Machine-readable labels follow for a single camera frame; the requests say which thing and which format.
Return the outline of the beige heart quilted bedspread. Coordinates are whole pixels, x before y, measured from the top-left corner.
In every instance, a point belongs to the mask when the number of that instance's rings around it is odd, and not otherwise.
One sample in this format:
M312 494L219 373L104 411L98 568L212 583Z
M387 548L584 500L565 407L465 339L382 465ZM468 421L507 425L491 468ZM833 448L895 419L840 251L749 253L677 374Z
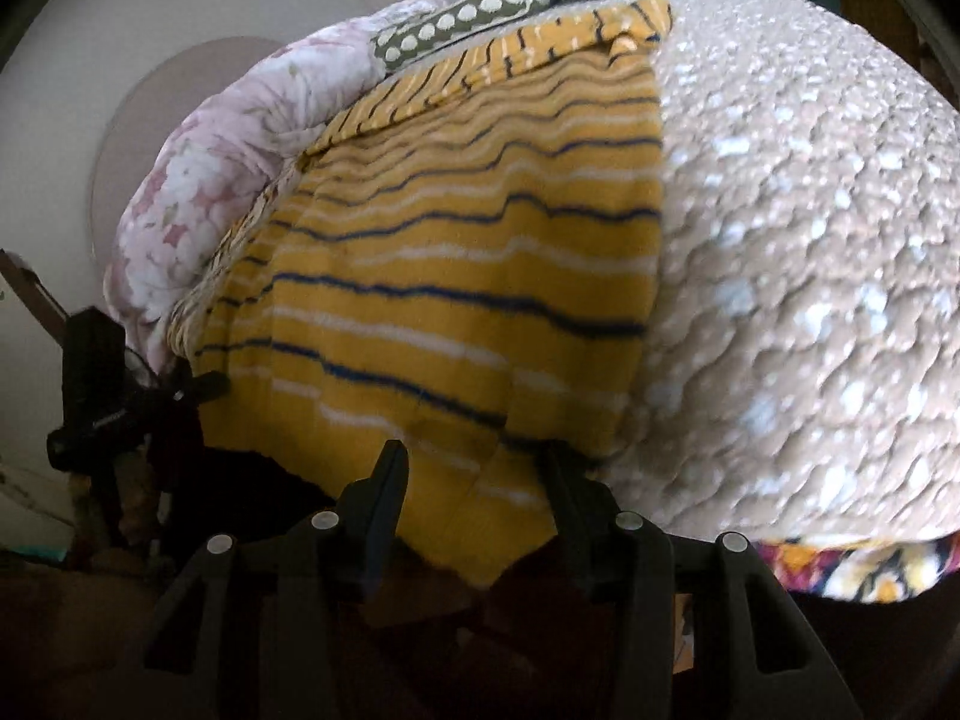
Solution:
M958 527L958 115L807 0L672 0L661 289L619 501L692 538Z

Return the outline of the olive white patterned pillow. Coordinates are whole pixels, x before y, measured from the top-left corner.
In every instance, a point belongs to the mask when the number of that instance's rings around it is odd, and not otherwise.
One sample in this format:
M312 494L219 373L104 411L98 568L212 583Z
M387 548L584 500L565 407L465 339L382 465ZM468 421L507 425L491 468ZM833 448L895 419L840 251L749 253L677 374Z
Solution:
M522 20L548 10L560 0L459 0L428 15L404 21L376 34L374 57L387 73L460 43L476 32Z

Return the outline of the geometric patterned bed sheet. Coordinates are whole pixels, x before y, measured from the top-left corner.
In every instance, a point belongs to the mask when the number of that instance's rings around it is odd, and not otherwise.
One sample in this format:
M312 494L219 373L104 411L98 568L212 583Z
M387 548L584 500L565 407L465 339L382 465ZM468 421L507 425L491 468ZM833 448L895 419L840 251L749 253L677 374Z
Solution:
M861 605L911 600L958 572L958 533L929 541L820 546L812 541L759 541L766 566L788 592Z

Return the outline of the pink floral duvet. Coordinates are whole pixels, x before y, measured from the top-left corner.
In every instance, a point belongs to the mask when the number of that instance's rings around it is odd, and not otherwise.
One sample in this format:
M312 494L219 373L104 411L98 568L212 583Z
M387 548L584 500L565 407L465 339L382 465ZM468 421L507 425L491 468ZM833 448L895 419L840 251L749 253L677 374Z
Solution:
M384 29L444 0L400 0L280 47L172 130L117 224L103 293L125 343L164 372L174 305L200 280L238 218L332 117L384 80Z

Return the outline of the yellow striped knit sweater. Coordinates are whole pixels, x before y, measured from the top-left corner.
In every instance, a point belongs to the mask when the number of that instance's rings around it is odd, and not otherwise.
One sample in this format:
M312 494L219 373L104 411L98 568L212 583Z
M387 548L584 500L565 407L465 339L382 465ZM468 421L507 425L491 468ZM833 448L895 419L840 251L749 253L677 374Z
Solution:
M601 465L635 427L671 26L665 0L560 11L340 112L172 325L228 377L206 442L338 494L397 439L421 557L486 587L542 546L540 445Z

